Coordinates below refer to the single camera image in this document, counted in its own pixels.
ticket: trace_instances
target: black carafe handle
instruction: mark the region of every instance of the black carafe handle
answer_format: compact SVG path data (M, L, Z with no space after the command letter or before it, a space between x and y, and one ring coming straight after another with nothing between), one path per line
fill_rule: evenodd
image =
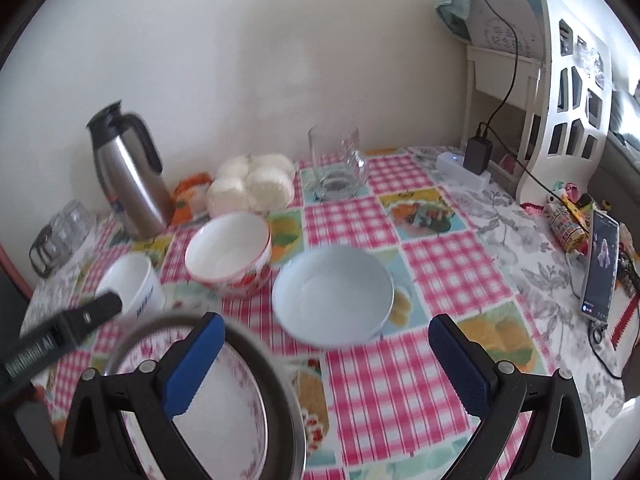
M43 280L48 278L50 274L53 272L53 266L51 265L51 256L47 253L47 250L44 248L44 244L47 239L51 236L51 226L45 225L42 230L38 233L35 241L31 245L29 249L29 260L31 262L31 267L34 272L41 277ZM33 259L33 251L36 252L40 259L40 264L38 265L36 261Z
M114 121L119 122L122 126L128 125L132 127L145 150L146 160L149 166L156 173L162 173L162 160L160 160L158 150L156 150L153 139L151 139L151 135L149 135L149 130L146 129L142 119L136 114L124 114L114 119Z

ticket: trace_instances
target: orange plush toy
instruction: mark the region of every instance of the orange plush toy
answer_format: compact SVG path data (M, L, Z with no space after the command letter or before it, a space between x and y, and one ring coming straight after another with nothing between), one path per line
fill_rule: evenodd
M209 173L196 173L180 181L172 194L175 213L171 225L188 224L207 214L207 189L212 182Z

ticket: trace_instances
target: power strip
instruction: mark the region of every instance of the power strip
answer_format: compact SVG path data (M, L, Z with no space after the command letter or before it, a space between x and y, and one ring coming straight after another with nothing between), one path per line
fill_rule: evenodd
M444 152L436 159L436 170L448 174L463 186L474 191L482 191L491 179L491 173L485 171L475 174L466 170L463 166L465 157L451 152Z

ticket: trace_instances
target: red and white bowl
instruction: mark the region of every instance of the red and white bowl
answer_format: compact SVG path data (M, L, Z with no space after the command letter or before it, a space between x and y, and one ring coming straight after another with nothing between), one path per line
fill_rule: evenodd
M196 282L220 296L252 296L271 275L269 224L245 212L214 218L193 235L184 263Z

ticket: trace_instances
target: tablecloth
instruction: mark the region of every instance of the tablecloth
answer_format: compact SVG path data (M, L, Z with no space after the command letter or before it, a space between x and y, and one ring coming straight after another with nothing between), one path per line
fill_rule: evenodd
M431 317L449 314L469 339L524 372L569 368L593 446L620 412L622 384L610 380L587 340L564 253L542 218L530 216L497 184L472 192L435 169L452 148L368 152L370 175L358 195L318 202L301 162L295 199L268 215L274 271L245 300L217 298L191 282L184 251L199 225L132 242L108 218L84 260L41 283L23 331L57 308L93 297L109 266L145 251L167 294L165 309L216 310L245 323L284 364L302 407L308 440L306 480L440 478L478 420L465 413L427 341ZM352 348L320 351L287 335L271 310L279 267L305 249L349 244L371 251L391 272L396 299L382 332ZM120 331L107 323L46 377L45 402L62 434L78 377L101 370ZM600 352L618 370L609 340ZM514 459L528 417L520 416L493 478Z

